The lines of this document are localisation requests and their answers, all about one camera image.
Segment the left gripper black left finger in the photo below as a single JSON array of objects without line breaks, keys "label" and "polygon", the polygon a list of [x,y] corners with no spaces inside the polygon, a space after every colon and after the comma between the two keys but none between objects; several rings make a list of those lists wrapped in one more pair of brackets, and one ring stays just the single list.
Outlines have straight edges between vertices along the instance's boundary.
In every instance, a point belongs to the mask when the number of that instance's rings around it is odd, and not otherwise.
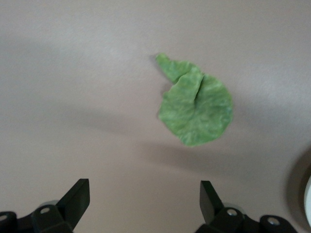
[{"label": "left gripper black left finger", "polygon": [[74,233],[89,204],[89,179],[79,179],[56,204],[40,206],[22,218],[0,212],[0,233]]}]

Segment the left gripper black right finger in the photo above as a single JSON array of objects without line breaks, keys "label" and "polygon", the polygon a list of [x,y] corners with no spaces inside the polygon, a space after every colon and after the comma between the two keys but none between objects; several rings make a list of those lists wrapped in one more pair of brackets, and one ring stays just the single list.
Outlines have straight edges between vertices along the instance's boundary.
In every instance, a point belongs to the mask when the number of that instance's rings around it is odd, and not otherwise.
[{"label": "left gripper black right finger", "polygon": [[298,233],[282,217],[263,215],[255,221],[234,207],[225,207],[210,181],[200,182],[199,203],[205,223],[195,233]]}]

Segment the green lettuce leaf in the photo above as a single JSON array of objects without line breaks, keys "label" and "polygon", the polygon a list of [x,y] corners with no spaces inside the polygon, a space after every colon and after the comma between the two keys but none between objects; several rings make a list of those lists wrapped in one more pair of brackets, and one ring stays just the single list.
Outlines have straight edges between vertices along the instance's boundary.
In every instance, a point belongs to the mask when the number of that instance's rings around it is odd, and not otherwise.
[{"label": "green lettuce leaf", "polygon": [[161,53],[155,58],[172,82],[163,94],[159,119],[186,146],[218,139],[233,119],[233,100],[226,86],[189,61]]}]

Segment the beige plate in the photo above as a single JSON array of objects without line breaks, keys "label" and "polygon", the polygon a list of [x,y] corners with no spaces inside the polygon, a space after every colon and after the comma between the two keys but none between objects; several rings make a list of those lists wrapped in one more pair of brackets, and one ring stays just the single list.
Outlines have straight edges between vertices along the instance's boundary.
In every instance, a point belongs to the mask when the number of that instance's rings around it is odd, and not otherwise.
[{"label": "beige plate", "polygon": [[303,173],[301,188],[302,188],[302,204],[303,204],[303,213],[306,217],[308,228],[311,230],[311,156],[307,158],[307,161],[304,163],[306,169]]}]

